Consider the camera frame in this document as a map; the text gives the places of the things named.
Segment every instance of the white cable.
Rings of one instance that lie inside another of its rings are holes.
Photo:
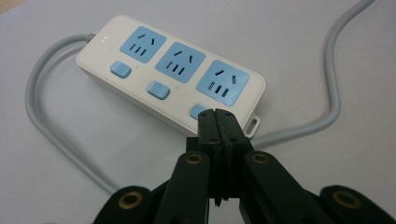
[[[48,63],[50,58],[60,49],[80,41],[89,42],[93,35],[72,35],[67,37],[52,47],[41,56],[35,64],[26,86],[25,106],[29,119],[35,127],[46,136],[53,145],[55,145],[71,162],[73,162],[85,175],[87,175],[93,182],[95,182],[105,192],[112,194],[117,188],[111,181],[107,180],[99,171],[92,168],[91,163],[84,161],[75,151],[70,148],[55,132],[45,125],[35,108],[35,87],[37,85],[38,77],[40,76],[44,66]]]
[[[337,120],[341,110],[341,102],[334,67],[335,41],[344,27],[373,2],[374,0],[361,0],[358,4],[351,7],[335,22],[330,31],[330,35],[327,38],[326,49],[324,51],[324,66],[330,97],[330,111],[328,114],[322,119],[307,123],[303,126],[287,129],[277,133],[270,133],[264,137],[254,139],[251,141],[253,147],[256,149],[263,149],[280,142],[315,133],[329,127]]]
[[[326,49],[324,54],[325,63],[325,74],[327,78],[327,85],[330,94],[330,111],[329,113],[320,120],[314,121],[309,124],[305,124],[301,127],[280,131],[278,133],[272,133],[265,135],[262,138],[255,139],[252,141],[252,145],[259,149],[271,146],[276,143],[287,141],[296,137],[301,137],[310,133],[314,133],[329,127],[337,119],[341,104],[340,95],[338,92],[337,80],[335,76],[334,68],[334,45],[337,36],[341,33],[343,28],[351,21],[355,16],[361,13],[364,9],[370,6],[374,0],[361,0],[358,4],[349,9],[332,27],[331,33],[327,39]],[[25,106],[26,112],[29,119],[42,132],[53,145],[55,145],[71,162],[73,162],[86,176],[88,176],[93,182],[95,182],[105,192],[112,194],[119,188],[116,187],[110,180],[106,179],[99,171],[93,169],[91,163],[84,161],[75,151],[70,148],[56,133],[54,133],[45,123],[40,120],[35,109],[35,87],[38,81],[38,77],[41,74],[44,66],[48,63],[50,58],[58,52],[60,49],[79,42],[89,42],[94,35],[73,35],[67,37],[58,43],[50,47],[38,60],[33,68],[31,75],[26,86],[25,93]]]

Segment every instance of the screw hole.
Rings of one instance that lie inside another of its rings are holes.
[[[190,156],[188,156],[186,158],[186,161],[189,164],[199,164],[204,160],[204,158],[202,158],[202,156],[198,155],[198,154],[191,154]]]
[[[361,207],[361,200],[347,191],[336,191],[332,198],[339,204],[347,208],[358,209]]]
[[[254,130],[254,128],[256,127],[257,124],[257,120],[253,119],[250,124],[247,126],[247,134],[251,134]]]
[[[119,207],[122,209],[132,209],[143,202],[143,195],[138,191],[131,191],[122,195],[119,199]]]
[[[255,162],[260,163],[260,164],[265,164],[268,161],[270,161],[270,159],[267,156],[263,155],[263,154],[254,154],[252,159]]]

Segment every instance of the white power strip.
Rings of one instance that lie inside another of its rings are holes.
[[[187,136],[197,134],[197,116],[209,108],[234,113],[247,137],[260,124],[253,112],[265,88],[261,76],[132,18],[112,19],[77,62],[94,80]]]

